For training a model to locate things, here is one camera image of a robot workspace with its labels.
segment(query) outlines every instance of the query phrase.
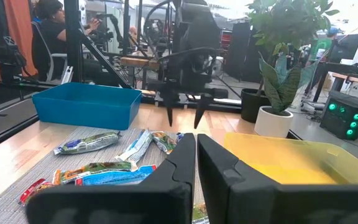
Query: black shirt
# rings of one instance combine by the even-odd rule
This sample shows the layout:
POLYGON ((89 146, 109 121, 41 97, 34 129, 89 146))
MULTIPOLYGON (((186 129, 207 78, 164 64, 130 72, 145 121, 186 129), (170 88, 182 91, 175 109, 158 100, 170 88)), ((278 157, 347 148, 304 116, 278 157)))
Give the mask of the black shirt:
POLYGON ((57 38, 57 36, 66 29, 65 24, 46 19, 41 22, 40 29, 51 54, 64 54, 67 52, 66 42, 57 38))

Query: gray woven mat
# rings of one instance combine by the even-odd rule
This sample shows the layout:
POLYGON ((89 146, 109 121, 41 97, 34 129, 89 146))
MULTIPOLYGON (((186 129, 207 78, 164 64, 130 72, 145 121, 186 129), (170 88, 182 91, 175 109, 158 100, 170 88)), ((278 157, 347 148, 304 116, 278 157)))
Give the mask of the gray woven mat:
MULTIPOLYGON (((64 140, 62 145, 71 140, 86 138, 108 131, 111 130, 79 127, 64 140)), ((0 195, 0 223, 27 223, 25 209, 17 202, 21 194, 36 180, 44 178, 47 181, 52 181, 53 173, 57 169, 75 170, 90 162, 112 161, 116 155, 122 153, 129 144, 132 144, 132 142, 136 140, 140 132, 141 129, 128 129, 127 131, 123 131, 121 132, 122 137, 118 144, 113 144, 99 151, 58 156, 50 152, 0 195)), ((167 134, 175 138, 175 133, 167 134)), ((163 153, 156 144, 151 143, 148 151, 137 165, 145 166, 155 164, 159 166, 166 157, 167 155, 163 153)), ((198 170, 196 169, 195 204, 202 203, 203 201, 200 178, 198 177, 198 170)))

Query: white plant pot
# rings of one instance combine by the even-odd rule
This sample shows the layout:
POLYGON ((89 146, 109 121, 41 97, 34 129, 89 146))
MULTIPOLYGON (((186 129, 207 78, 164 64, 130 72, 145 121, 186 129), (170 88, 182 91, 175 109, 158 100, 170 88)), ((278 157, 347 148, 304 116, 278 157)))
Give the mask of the white plant pot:
POLYGON ((293 113, 286 111, 288 116, 279 116, 266 112, 271 106, 261 106, 254 131, 261 136, 286 138, 291 127, 293 113))

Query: black plant pot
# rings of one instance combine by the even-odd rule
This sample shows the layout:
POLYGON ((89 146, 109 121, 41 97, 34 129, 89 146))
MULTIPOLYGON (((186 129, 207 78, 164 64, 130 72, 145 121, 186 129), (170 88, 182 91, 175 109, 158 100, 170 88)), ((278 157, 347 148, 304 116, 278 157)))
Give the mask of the black plant pot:
POLYGON ((255 123, 261 106, 271 106, 269 99, 262 90, 261 96, 257 96, 258 90, 245 88, 241 91, 241 118, 255 123))

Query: orange curtain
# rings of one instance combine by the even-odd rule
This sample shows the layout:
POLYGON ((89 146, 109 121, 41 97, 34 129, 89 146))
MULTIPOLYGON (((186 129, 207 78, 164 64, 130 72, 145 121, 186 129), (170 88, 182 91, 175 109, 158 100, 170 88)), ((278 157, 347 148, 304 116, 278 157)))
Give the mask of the orange curtain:
POLYGON ((36 74, 32 61, 32 28, 28 0, 5 0, 9 33, 27 60, 27 71, 36 74))

